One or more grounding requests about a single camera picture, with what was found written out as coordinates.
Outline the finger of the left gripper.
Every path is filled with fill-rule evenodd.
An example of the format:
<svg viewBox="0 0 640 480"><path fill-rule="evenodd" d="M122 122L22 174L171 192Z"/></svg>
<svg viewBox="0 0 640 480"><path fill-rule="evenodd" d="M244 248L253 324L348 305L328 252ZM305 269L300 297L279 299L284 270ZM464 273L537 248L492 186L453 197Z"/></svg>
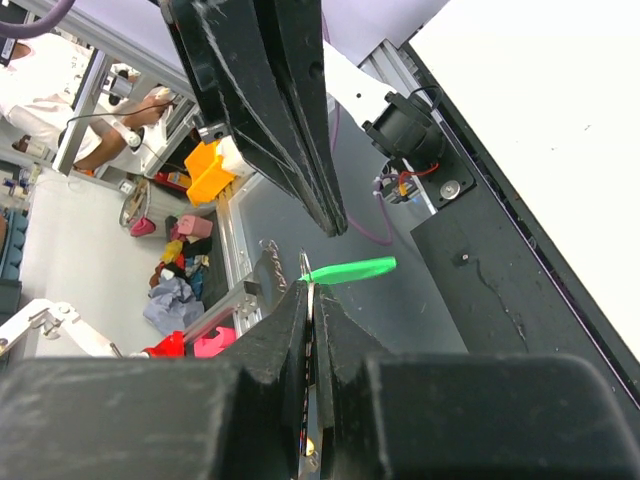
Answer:
<svg viewBox="0 0 640 480"><path fill-rule="evenodd" d="M293 195L328 236L347 230L329 141L319 1L256 1L257 24L283 101L291 141L282 139Z"/></svg>
<svg viewBox="0 0 640 480"><path fill-rule="evenodd" d="M288 115L255 2L162 1L159 7L200 108L197 127L215 139L231 137L251 167L297 199L280 143L293 135L285 131Z"/></svg>

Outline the green key tag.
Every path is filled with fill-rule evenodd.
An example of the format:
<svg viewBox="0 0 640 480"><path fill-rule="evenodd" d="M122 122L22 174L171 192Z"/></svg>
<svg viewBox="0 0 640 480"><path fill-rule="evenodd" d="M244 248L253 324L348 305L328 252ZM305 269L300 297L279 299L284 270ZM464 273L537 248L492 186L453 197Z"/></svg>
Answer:
<svg viewBox="0 0 640 480"><path fill-rule="evenodd" d="M397 267L394 256L328 265L302 275L299 280L323 285L338 285L386 275Z"/></svg>

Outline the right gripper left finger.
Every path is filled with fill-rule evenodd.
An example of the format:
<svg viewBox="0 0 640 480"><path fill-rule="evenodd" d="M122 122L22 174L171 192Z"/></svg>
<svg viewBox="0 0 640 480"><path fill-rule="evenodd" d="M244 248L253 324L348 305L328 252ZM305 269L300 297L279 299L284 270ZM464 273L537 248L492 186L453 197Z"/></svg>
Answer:
<svg viewBox="0 0 640 480"><path fill-rule="evenodd" d="M40 358L1 379L5 479L293 479L308 288L210 359Z"/></svg>

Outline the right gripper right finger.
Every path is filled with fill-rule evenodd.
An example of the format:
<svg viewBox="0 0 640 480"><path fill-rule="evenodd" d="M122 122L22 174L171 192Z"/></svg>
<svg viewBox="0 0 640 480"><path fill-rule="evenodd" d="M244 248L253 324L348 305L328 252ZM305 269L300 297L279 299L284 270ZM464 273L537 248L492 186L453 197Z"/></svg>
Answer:
<svg viewBox="0 0 640 480"><path fill-rule="evenodd" d="M393 354L331 290L313 315L327 479L635 479L639 443L572 355Z"/></svg>

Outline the silver key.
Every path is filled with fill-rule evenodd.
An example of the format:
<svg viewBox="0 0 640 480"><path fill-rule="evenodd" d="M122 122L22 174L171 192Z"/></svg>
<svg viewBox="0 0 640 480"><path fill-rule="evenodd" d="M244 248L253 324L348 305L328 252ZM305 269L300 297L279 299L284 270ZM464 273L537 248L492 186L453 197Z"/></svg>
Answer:
<svg viewBox="0 0 640 480"><path fill-rule="evenodd" d="M304 394L300 430L299 450L302 456L307 455L309 391L313 384L313 344L314 344L314 298L315 283L310 280L307 284L307 307L304 330Z"/></svg>

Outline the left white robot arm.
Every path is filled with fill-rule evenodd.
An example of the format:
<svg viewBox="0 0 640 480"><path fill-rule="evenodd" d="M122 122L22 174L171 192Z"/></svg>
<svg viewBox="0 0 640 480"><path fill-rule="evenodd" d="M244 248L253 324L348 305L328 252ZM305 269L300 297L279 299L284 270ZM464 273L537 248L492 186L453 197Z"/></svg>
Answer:
<svg viewBox="0 0 640 480"><path fill-rule="evenodd" d="M432 108L360 70L322 35L317 1L163 1L205 142L228 139L329 236L348 227L329 141L336 100L391 159L424 152Z"/></svg>

